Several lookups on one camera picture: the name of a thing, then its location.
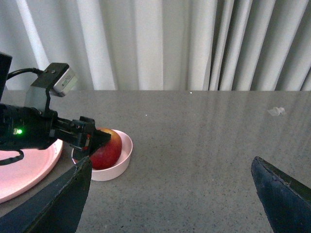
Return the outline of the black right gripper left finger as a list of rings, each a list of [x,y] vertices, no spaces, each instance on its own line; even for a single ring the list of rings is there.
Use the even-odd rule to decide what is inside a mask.
[[[0,218],[2,233],[74,233],[88,197],[92,164],[85,157]]]

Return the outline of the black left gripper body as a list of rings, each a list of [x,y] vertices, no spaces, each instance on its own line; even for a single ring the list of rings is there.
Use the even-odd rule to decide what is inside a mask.
[[[60,139],[82,158],[95,151],[94,132],[95,122],[83,117],[67,120],[55,111],[44,117],[35,108],[0,105],[0,149],[4,151],[45,150]]]

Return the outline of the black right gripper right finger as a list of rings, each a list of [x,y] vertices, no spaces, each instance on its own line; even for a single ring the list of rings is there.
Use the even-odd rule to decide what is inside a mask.
[[[275,233],[311,231],[311,189],[256,156],[251,174],[257,195]]]

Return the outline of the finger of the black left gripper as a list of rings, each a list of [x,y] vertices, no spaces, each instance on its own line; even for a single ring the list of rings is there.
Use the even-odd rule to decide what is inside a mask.
[[[92,156],[99,148],[105,146],[111,139],[111,134],[95,129],[90,139],[88,155]]]

